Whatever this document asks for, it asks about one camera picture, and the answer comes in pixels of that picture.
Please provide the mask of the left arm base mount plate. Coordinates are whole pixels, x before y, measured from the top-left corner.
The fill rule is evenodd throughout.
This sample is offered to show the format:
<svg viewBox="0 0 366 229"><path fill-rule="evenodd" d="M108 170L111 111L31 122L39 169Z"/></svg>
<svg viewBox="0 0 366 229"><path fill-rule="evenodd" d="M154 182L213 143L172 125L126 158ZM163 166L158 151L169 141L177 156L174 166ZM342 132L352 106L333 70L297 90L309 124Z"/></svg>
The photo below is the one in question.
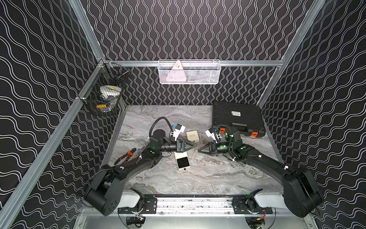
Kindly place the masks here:
<svg viewBox="0 0 366 229"><path fill-rule="evenodd" d="M157 209L157 199L156 198L144 198L138 201L137 206L130 208L118 208L117 212L119 214L155 214Z"/></svg>

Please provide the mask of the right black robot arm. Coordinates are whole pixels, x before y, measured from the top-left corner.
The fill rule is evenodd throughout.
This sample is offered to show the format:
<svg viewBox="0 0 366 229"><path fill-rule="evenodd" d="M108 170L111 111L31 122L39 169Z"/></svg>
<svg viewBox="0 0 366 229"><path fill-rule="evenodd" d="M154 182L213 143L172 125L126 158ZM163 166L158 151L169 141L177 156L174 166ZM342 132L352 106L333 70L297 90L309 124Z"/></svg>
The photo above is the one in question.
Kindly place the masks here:
<svg viewBox="0 0 366 229"><path fill-rule="evenodd" d="M303 218L324 202L324 196L309 170L285 165L243 143L236 128L218 125L205 131L205 134L213 141L198 152L214 156L227 154L233 162L265 172L282 185L284 204L296 216Z"/></svg>

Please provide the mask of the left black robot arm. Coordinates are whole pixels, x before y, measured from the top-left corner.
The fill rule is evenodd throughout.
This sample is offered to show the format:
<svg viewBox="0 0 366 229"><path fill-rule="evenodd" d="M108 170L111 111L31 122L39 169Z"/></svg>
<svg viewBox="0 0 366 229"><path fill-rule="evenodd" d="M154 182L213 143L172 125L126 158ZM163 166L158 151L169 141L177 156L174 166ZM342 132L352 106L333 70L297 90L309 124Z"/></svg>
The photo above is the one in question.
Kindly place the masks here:
<svg viewBox="0 0 366 229"><path fill-rule="evenodd" d="M184 153L196 146L196 143L186 138L175 140L173 137L168 138L163 130L155 130L137 158L113 167L103 166L86 189L84 199L108 216L118 208L126 182L155 167L163 158L163 152Z"/></svg>

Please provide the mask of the cream drawer jewelry box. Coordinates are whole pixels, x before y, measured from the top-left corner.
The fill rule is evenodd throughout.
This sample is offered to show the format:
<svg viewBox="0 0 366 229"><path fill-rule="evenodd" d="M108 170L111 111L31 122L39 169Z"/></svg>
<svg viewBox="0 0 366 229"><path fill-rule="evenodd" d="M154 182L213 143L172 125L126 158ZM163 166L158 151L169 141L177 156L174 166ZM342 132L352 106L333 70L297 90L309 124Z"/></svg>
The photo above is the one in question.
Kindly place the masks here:
<svg viewBox="0 0 366 229"><path fill-rule="evenodd" d="M190 168L190 162L187 152L183 153L175 152L174 157L179 171L185 171Z"/></svg>

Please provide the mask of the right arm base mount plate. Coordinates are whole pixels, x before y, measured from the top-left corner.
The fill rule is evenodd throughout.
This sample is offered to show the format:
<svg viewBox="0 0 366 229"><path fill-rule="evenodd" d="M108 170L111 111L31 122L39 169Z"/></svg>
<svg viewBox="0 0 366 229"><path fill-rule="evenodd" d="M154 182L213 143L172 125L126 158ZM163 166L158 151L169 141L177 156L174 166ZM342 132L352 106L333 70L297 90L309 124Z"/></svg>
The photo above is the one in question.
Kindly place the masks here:
<svg viewBox="0 0 366 229"><path fill-rule="evenodd" d="M234 198L232 206L235 214L265 215L273 214L272 208L260 207L254 198Z"/></svg>

